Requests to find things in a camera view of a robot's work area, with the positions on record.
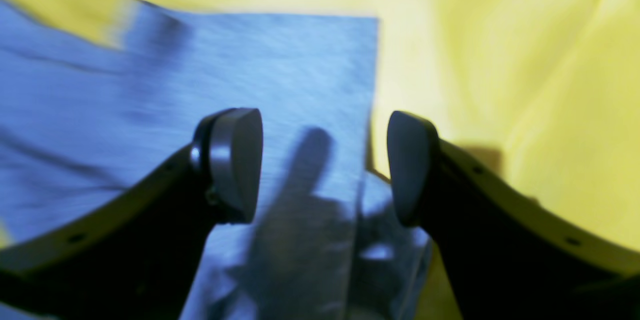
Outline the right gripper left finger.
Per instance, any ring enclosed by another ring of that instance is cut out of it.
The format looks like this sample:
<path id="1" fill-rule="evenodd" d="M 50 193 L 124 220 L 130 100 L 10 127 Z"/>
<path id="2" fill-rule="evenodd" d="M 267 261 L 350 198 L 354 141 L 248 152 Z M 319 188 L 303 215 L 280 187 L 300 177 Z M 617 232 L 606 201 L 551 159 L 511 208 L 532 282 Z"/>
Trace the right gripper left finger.
<path id="1" fill-rule="evenodd" d="M 258 109 L 203 118 L 124 194 L 2 250 L 1 302 L 53 320 L 178 320 L 212 229 L 254 219 L 262 150 Z"/>

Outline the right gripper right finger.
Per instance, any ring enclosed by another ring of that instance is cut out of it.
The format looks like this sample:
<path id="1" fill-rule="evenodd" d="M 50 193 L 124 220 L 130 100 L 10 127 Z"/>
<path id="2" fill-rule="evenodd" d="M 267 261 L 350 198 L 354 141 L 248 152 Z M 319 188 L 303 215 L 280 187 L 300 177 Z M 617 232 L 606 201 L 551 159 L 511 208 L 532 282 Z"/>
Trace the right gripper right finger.
<path id="1" fill-rule="evenodd" d="M 425 118 L 394 111 L 395 212 L 438 245 L 466 320 L 637 320 L 639 253 L 535 204 Z"/>

